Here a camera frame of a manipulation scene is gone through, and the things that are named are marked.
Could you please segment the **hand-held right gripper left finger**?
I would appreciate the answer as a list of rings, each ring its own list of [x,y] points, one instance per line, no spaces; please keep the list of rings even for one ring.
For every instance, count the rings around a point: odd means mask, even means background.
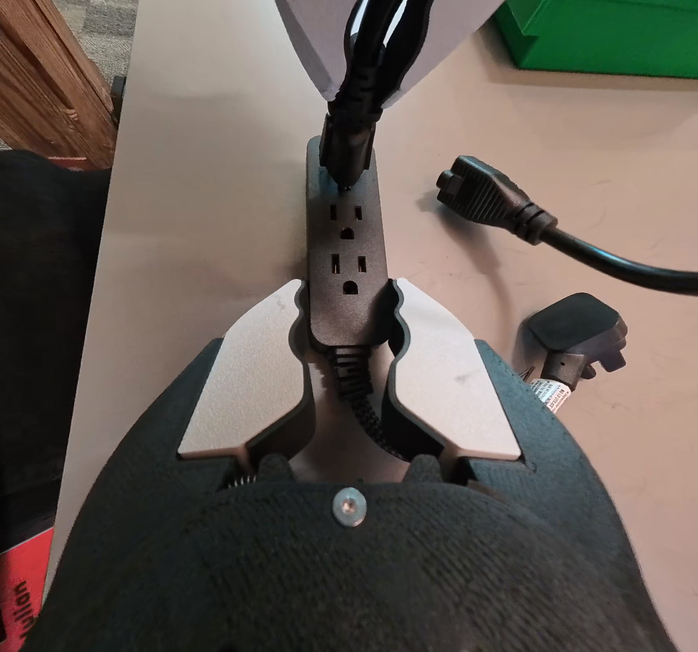
[[[316,430],[306,282],[294,279],[226,332],[179,445],[183,459],[292,459]]]

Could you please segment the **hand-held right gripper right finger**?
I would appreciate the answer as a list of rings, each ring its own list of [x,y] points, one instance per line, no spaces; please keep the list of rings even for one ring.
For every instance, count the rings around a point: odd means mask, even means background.
[[[407,279],[397,297],[382,403],[388,441],[405,456],[516,461],[521,448],[470,330]]]

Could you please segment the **black power plug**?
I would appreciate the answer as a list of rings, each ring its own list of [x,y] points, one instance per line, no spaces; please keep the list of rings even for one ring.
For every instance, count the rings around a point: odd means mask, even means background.
[[[328,103],[320,137],[320,165],[339,190],[350,190],[371,162],[376,124],[382,108],[375,101],[376,69],[355,69]]]

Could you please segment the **black power strip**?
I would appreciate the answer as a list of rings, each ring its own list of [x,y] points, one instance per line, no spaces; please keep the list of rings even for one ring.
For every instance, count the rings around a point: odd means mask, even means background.
[[[306,151],[309,327],[319,351],[376,348],[388,338],[388,264],[376,152],[349,190],[320,165],[320,137]]]

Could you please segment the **black flat angled plug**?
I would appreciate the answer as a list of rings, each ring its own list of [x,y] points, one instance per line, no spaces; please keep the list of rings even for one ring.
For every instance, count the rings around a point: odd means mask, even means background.
[[[541,377],[574,391],[581,379],[624,368],[627,325],[620,313],[598,298],[578,292],[534,313],[526,328],[545,350]]]

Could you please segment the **green plastic bin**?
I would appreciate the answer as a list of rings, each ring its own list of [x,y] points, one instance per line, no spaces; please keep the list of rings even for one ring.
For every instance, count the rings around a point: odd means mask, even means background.
[[[493,20],[520,69],[697,78],[697,0],[506,0]]]

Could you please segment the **wooden cabinet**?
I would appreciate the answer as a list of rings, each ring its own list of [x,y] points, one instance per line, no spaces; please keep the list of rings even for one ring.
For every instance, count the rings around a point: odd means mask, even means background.
[[[1,141],[104,169],[117,128],[109,86],[52,0],[1,0]]]

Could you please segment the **red printed box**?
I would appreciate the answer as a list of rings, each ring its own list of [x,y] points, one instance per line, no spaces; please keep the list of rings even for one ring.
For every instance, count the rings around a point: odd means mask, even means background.
[[[43,601],[54,528],[1,554],[1,651],[19,651]]]

